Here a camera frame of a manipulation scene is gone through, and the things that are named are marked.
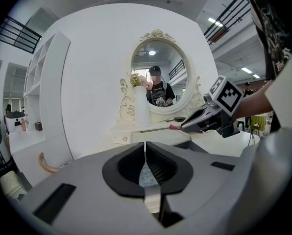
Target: vase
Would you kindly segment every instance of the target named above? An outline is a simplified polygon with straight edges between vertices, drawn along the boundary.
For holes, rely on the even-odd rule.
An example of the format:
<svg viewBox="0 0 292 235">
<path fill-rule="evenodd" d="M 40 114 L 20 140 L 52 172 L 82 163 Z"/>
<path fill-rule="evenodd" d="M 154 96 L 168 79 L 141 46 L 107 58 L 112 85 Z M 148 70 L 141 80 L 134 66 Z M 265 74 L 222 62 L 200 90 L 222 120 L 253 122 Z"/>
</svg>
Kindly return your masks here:
<svg viewBox="0 0 292 235">
<path fill-rule="evenodd" d="M 135 125 L 146 127 L 150 122 L 149 103 L 146 97 L 146 87 L 134 87 L 135 98 Z"/>
</svg>

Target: oval mirror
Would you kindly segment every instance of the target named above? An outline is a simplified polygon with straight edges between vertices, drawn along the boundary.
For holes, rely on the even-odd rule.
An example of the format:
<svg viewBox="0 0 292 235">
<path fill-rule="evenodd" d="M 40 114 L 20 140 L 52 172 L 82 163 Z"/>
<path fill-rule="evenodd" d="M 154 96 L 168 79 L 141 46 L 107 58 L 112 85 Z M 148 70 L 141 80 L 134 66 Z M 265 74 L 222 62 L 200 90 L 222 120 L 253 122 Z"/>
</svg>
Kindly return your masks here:
<svg viewBox="0 0 292 235">
<path fill-rule="evenodd" d="M 177 104 L 186 91 L 187 72 L 181 55 L 168 43 L 152 41 L 138 46 L 132 70 L 152 82 L 146 92 L 150 104 L 169 107 Z"/>
</svg>

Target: ornate mirror frame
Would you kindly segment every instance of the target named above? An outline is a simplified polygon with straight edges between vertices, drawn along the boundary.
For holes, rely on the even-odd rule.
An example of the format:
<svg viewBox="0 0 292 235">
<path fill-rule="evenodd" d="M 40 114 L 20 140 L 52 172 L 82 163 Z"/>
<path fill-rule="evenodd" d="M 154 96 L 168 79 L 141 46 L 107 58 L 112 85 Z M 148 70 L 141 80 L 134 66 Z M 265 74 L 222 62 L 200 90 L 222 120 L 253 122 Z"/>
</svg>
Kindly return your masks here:
<svg viewBox="0 0 292 235">
<path fill-rule="evenodd" d="M 153 30 L 151 33 L 146 33 L 142 36 L 135 46 L 131 49 L 128 58 L 125 62 L 125 77 L 120 80 L 121 90 L 124 94 L 121 106 L 120 106 L 120 116 L 124 121 L 133 121 L 135 119 L 135 104 L 134 104 L 134 91 L 130 84 L 129 75 L 132 69 L 132 63 L 135 56 L 136 50 L 141 46 L 148 43 L 163 43 L 171 46 L 183 59 L 187 71 L 187 85 L 186 92 L 181 97 L 180 101 L 176 104 L 163 108 L 157 107 L 149 103 L 149 109 L 152 113 L 151 116 L 158 115 L 157 119 L 166 118 L 166 115 L 178 114 L 184 117 L 192 113 L 197 107 L 204 105 L 202 95 L 199 93 L 199 77 L 196 74 L 196 69 L 191 61 L 191 59 L 184 53 L 182 48 L 177 44 L 176 40 L 167 33 L 163 33 L 162 30 Z"/>
</svg>

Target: fluorescent light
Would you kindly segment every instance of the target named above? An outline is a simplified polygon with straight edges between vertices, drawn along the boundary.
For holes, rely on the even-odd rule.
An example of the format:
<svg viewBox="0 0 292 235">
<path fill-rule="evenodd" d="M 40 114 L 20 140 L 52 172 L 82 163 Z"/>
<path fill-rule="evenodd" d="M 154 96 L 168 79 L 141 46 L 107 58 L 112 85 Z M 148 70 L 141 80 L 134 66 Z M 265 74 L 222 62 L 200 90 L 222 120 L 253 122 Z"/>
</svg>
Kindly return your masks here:
<svg viewBox="0 0 292 235">
<path fill-rule="evenodd" d="M 213 18 L 209 18 L 209 21 L 210 21 L 211 23 L 215 23 L 215 25 L 217 25 L 218 27 L 222 27 L 222 26 L 223 26 L 223 24 L 221 24 L 221 23 L 219 23 L 219 22 L 216 22 Z"/>
<path fill-rule="evenodd" d="M 248 70 L 246 67 L 243 67 L 242 70 L 245 71 L 245 72 L 247 72 L 247 73 L 249 73 L 249 74 L 252 73 L 252 71 Z"/>
</svg>

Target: black metal railing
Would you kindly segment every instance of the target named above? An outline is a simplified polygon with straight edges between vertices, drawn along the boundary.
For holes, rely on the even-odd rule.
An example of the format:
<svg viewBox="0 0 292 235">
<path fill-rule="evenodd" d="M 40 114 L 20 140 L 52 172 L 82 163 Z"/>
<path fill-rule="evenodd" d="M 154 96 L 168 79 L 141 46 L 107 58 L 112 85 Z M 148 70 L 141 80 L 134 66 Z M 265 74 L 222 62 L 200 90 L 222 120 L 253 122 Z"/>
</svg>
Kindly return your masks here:
<svg viewBox="0 0 292 235">
<path fill-rule="evenodd" d="M 170 80 L 175 77 L 182 69 L 185 68 L 185 64 L 183 60 L 181 59 L 178 64 L 172 69 L 172 71 L 169 73 Z"/>
<path fill-rule="evenodd" d="M 0 41 L 29 53 L 34 53 L 40 38 L 37 32 L 9 16 L 0 25 Z"/>
<path fill-rule="evenodd" d="M 251 5 L 249 0 L 233 0 L 204 33 L 209 45 L 215 43 L 228 33 L 234 24 L 241 22 L 242 17 L 250 10 Z"/>
</svg>

